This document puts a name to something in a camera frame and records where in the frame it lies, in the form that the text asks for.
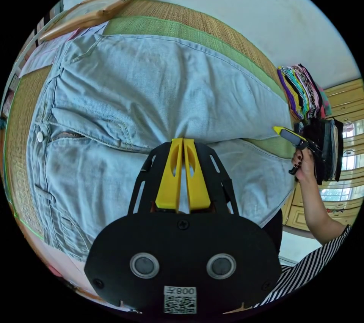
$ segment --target stack of clothes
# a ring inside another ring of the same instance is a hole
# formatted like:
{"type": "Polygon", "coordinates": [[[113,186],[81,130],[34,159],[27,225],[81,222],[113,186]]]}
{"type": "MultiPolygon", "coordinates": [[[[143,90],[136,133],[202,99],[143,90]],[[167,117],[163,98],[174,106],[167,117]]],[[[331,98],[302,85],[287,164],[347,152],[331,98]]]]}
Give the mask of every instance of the stack of clothes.
{"type": "Polygon", "coordinates": [[[280,66],[277,72],[295,119],[325,119],[332,114],[327,96],[302,64],[280,66]]]}
{"type": "Polygon", "coordinates": [[[280,66],[279,79],[288,98],[290,112],[298,121],[294,131],[315,142],[322,155],[314,155],[315,176],[322,181],[339,181],[343,155],[343,123],[325,118],[332,114],[327,96],[302,65],[280,66]]]}

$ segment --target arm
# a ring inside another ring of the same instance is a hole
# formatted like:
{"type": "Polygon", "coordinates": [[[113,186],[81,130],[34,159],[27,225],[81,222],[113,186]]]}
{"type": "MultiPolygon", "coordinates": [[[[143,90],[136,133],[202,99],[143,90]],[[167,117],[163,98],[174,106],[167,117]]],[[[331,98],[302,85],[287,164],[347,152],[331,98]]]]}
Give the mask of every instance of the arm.
{"type": "Polygon", "coordinates": [[[309,149],[296,151],[292,163],[301,166],[296,176],[301,185],[304,217],[312,235],[325,244],[339,237],[346,226],[335,221],[327,214],[314,176],[314,161],[309,149]]]}

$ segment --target wrist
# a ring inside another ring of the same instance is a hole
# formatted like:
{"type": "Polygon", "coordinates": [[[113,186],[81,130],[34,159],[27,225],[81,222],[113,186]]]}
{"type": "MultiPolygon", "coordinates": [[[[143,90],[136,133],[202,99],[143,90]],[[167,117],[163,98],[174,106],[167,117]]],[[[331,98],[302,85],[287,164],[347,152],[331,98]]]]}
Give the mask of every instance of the wrist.
{"type": "Polygon", "coordinates": [[[300,180],[300,184],[302,186],[312,186],[312,185],[317,185],[317,181],[315,179],[315,176],[311,175],[311,176],[306,176],[306,177],[302,178],[300,180]]]}

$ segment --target black and white striped sleeve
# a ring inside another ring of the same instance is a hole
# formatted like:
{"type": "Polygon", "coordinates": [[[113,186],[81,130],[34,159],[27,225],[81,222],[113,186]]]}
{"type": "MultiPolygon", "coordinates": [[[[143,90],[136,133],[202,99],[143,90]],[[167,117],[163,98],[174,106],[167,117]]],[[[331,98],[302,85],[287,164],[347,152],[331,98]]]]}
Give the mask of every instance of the black and white striped sleeve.
{"type": "Polygon", "coordinates": [[[270,303],[303,286],[314,278],[331,260],[345,241],[351,227],[348,225],[341,236],[308,254],[295,266],[282,266],[282,274],[269,295],[254,308],[270,303]]]}

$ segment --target light blue jeans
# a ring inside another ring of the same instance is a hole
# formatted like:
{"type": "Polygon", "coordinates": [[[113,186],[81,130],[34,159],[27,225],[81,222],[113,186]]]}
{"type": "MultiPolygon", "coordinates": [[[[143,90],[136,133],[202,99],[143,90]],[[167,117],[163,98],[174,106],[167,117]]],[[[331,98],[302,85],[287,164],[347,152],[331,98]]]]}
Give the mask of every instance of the light blue jeans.
{"type": "MultiPolygon", "coordinates": [[[[240,138],[275,137],[276,125],[290,128],[288,105],[245,68],[199,44],[87,34],[63,44],[27,144],[46,243],[85,261],[97,234],[127,214],[148,153],[176,137],[216,150],[240,215],[263,227],[293,188],[290,160],[240,138]]],[[[181,190],[180,210],[188,212],[185,180],[181,190]]]]}

